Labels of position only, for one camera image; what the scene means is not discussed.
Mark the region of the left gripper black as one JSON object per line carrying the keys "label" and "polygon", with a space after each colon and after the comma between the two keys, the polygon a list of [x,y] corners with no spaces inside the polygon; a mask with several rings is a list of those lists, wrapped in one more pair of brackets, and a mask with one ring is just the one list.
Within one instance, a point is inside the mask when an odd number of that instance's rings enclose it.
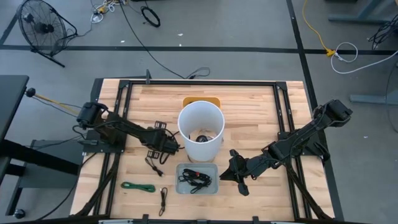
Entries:
{"label": "left gripper black", "polygon": [[167,124],[156,121],[154,133],[150,141],[150,150],[147,153],[149,158],[159,158],[162,153],[175,154],[180,144],[171,137],[166,137],[165,128]]}

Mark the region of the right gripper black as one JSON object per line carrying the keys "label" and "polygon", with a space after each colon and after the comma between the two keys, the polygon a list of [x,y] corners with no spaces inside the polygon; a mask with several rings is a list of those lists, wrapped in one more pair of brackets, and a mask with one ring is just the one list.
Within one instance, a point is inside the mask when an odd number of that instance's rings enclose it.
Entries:
{"label": "right gripper black", "polygon": [[251,175],[257,165],[253,168],[248,168],[248,159],[239,155],[235,149],[231,149],[229,153],[231,156],[229,167],[220,175],[220,180],[236,182],[239,193],[243,196],[248,196],[249,190],[244,179]]}

